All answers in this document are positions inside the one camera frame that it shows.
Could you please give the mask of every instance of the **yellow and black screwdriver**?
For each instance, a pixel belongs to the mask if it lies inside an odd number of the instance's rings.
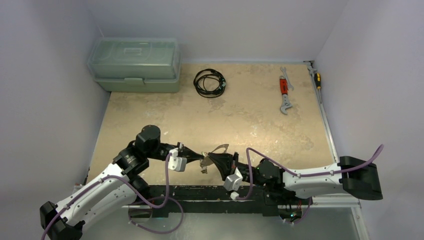
[[[322,101],[321,101],[321,75],[318,72],[315,73],[313,80],[315,81],[315,86],[316,86],[316,89],[318,90],[319,103],[322,103]]]

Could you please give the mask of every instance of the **white wall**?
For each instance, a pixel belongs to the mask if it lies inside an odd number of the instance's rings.
[[[338,154],[377,159],[384,199],[362,201],[374,240],[423,239],[424,1],[350,0],[316,58]]]
[[[89,167],[109,97],[85,64],[99,31],[83,0],[9,0],[0,33],[0,239],[37,239],[38,208]]]
[[[176,37],[185,61],[313,60],[348,0],[87,0],[105,36]]]

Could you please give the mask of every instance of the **plastic storage box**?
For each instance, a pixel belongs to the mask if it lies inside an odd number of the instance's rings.
[[[111,92],[174,93],[181,54],[174,38],[100,38],[88,59],[94,80]]]

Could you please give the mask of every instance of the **wooden tabletop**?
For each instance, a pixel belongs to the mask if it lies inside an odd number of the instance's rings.
[[[288,96],[293,105],[288,115],[280,112],[282,95],[280,67],[294,86]],[[206,68],[221,72],[225,93],[218,98],[198,95],[193,78]],[[183,64],[177,93],[112,92],[98,135],[88,173],[92,180],[112,162],[146,125],[161,130],[161,142],[182,142],[197,153],[229,144],[246,163],[246,148],[252,147],[292,169],[333,163],[315,90],[304,64]],[[251,154],[255,166],[261,157]],[[151,159],[140,176],[150,185],[165,184],[165,164]],[[201,173],[198,161],[185,172],[169,172],[172,185],[222,185],[214,165]]]

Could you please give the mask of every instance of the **coiled black cable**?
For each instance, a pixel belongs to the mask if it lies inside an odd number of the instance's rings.
[[[214,90],[207,90],[205,87],[206,79],[213,79],[215,81],[218,81],[219,85]],[[212,68],[207,68],[199,71],[196,74],[196,77],[194,77],[193,80],[193,85],[200,96],[207,99],[213,99],[221,96],[224,93],[227,83],[224,76],[219,71]]]

